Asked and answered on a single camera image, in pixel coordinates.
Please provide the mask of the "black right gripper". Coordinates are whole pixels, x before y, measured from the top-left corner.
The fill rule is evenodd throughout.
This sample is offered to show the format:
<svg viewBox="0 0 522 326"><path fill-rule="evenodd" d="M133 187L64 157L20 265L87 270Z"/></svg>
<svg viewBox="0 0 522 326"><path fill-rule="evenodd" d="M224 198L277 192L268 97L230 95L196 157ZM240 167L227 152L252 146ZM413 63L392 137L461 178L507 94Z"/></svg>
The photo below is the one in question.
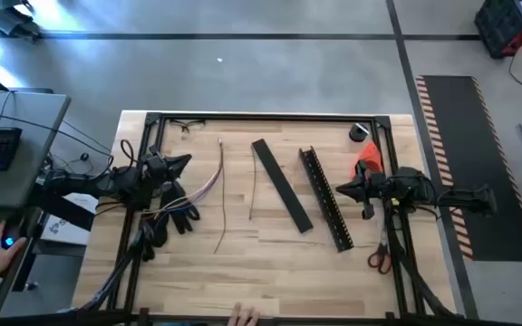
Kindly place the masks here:
<svg viewBox="0 0 522 326"><path fill-rule="evenodd" d="M337 186L335 189L338 193L351 198L356 203L363 202L365 205L369 205L373 198L384 199L389 196L390 183L383 172L366 169L362 176L363 179L357 177Z"/></svg>

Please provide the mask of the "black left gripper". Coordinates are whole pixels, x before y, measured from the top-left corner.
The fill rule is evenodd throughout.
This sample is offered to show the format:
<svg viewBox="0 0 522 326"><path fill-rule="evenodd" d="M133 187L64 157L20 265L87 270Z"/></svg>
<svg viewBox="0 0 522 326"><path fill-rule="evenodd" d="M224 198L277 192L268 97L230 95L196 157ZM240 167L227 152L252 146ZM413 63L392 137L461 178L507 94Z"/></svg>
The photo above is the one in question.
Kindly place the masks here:
<svg viewBox="0 0 522 326"><path fill-rule="evenodd" d="M180 178L181 173L191 159L191 154L166 157L165 159L160 153L160 150L155 145L152 145L148 151L140 157L142 177L159 182L176 180Z"/></svg>

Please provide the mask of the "black slotted cable tray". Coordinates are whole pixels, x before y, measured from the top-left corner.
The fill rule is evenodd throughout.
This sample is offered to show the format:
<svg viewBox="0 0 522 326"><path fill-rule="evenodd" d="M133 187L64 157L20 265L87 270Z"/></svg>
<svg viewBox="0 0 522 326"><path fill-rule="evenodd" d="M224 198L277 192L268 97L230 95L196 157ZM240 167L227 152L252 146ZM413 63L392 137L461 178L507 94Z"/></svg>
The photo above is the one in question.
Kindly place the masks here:
<svg viewBox="0 0 522 326"><path fill-rule="evenodd" d="M298 154L337 251L352 249L353 240L314 148L299 149Z"/></svg>

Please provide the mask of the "orange plastic object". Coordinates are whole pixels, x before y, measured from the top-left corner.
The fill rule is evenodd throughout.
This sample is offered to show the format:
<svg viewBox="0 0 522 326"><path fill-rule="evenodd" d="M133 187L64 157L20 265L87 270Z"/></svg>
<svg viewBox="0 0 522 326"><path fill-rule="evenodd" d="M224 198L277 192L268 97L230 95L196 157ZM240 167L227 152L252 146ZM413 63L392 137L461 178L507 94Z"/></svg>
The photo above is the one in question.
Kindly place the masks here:
<svg viewBox="0 0 522 326"><path fill-rule="evenodd" d="M368 141L358 155L354 166L354 175L370 176L372 173L382 172L382 154L373 141Z"/></svg>

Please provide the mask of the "clear safety glasses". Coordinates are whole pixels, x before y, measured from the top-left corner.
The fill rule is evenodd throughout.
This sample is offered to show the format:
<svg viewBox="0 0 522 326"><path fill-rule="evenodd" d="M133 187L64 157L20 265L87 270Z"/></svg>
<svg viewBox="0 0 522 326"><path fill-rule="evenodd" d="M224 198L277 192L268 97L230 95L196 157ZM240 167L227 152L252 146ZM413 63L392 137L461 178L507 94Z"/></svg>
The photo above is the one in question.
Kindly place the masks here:
<svg viewBox="0 0 522 326"><path fill-rule="evenodd" d="M171 126L180 127L181 131L183 133L190 133L190 128L193 127L193 126L196 126L196 125L203 125L203 126L205 126L206 125L206 121L205 120L188 120L188 121L170 120L169 123L170 123Z"/></svg>

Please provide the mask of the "small black round holder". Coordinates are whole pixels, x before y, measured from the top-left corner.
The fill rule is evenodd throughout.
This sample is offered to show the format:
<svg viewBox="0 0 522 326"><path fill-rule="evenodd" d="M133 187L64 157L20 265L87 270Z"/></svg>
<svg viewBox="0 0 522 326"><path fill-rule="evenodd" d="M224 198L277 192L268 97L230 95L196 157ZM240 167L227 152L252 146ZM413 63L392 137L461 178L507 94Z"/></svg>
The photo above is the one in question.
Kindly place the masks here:
<svg viewBox="0 0 522 326"><path fill-rule="evenodd" d="M363 142L370 135L370 131L367 130L362 124L354 123L349 130L349 138L354 142Z"/></svg>

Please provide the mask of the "flat black tray cover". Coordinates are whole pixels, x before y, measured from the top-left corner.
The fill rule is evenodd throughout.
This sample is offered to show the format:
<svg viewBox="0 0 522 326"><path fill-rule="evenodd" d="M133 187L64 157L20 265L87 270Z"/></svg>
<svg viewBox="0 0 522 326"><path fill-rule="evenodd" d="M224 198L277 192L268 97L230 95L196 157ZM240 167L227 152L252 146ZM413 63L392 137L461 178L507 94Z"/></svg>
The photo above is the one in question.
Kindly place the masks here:
<svg viewBox="0 0 522 326"><path fill-rule="evenodd" d="M269 179L275 186L278 195L282 199L298 231L303 234L311 230L314 226L308 214L305 212L266 142L263 139L256 140L252 143L252 147L265 168Z"/></svg>

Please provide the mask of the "white cardboard box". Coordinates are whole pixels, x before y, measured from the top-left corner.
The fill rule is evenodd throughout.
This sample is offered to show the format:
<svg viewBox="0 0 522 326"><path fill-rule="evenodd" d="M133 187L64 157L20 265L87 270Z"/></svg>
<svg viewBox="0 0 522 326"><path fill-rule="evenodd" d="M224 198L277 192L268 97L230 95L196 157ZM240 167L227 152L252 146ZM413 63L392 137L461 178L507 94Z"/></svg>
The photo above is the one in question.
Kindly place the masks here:
<svg viewBox="0 0 522 326"><path fill-rule="evenodd" d="M86 209L90 213L95 212L99 200L95 197L79 193L71 193L64 196L71 203ZM89 242L90 231L74 225L58 216L51 215L47 218L41 239L70 245L84 245Z"/></svg>

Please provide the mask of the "black floor mat striped edge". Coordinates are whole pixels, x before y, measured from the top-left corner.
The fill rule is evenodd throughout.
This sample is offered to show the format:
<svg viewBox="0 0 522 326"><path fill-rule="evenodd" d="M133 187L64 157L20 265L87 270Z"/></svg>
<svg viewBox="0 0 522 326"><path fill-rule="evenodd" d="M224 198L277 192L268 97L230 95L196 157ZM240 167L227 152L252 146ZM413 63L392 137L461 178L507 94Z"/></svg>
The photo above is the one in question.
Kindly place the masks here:
<svg viewBox="0 0 522 326"><path fill-rule="evenodd" d="M487 186L494 194L492 216L450 209L462 256L522 262L522 196L476 79L422 75L415 82L442 185Z"/></svg>

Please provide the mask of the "grey desk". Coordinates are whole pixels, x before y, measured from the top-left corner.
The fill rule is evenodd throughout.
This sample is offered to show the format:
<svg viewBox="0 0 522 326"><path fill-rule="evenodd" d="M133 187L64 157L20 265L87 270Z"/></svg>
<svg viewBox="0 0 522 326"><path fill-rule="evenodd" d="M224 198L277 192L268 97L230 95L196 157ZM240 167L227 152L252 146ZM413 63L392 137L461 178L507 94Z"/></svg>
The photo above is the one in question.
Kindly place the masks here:
<svg viewBox="0 0 522 326"><path fill-rule="evenodd" d="M0 171L0 208L26 203L70 102L63 94L0 91L0 127L22 130L10 168Z"/></svg>

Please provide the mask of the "black computer mouse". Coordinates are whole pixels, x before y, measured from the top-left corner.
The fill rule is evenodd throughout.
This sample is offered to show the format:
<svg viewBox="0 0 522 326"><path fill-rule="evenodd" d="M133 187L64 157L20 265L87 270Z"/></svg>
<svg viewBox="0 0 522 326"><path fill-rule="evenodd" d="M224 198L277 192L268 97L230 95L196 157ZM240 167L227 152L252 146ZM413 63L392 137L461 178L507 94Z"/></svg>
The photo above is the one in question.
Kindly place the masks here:
<svg viewBox="0 0 522 326"><path fill-rule="evenodd" d="M7 250L21 237L21 231L19 228L5 228L1 236L1 247Z"/></svg>

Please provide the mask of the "dark metal stand base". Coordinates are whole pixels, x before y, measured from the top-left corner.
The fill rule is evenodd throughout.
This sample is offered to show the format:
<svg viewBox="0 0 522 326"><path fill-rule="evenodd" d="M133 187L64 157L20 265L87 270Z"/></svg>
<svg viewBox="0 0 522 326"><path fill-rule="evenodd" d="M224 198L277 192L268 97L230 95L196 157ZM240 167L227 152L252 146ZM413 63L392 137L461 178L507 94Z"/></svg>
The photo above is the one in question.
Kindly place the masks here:
<svg viewBox="0 0 522 326"><path fill-rule="evenodd" d="M33 6L29 0L0 0L0 32L34 43L41 38L41 35L37 28L28 27L34 19L32 16L18 11L16 9L18 5L23 5L28 10L33 11Z"/></svg>

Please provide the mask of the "black and red toolbox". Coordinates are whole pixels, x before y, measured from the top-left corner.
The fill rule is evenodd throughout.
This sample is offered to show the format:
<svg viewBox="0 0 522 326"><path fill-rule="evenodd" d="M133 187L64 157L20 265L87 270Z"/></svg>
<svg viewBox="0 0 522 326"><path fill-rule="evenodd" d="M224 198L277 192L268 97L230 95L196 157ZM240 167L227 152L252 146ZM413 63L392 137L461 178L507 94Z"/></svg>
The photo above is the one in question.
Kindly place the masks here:
<svg viewBox="0 0 522 326"><path fill-rule="evenodd" d="M513 57L522 46L522 0L485 0L474 24L491 58Z"/></svg>

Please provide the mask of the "red handled scissors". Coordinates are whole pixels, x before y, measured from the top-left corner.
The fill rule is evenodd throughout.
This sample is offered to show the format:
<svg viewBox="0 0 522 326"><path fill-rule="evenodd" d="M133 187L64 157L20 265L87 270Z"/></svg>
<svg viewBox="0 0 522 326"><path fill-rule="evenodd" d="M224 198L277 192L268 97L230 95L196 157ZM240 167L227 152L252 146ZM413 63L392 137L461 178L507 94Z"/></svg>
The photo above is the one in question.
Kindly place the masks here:
<svg viewBox="0 0 522 326"><path fill-rule="evenodd" d="M375 252L368 257L367 264L371 268L376 269L379 274L387 274L392 268L391 253L385 227L381 230L378 246Z"/></svg>

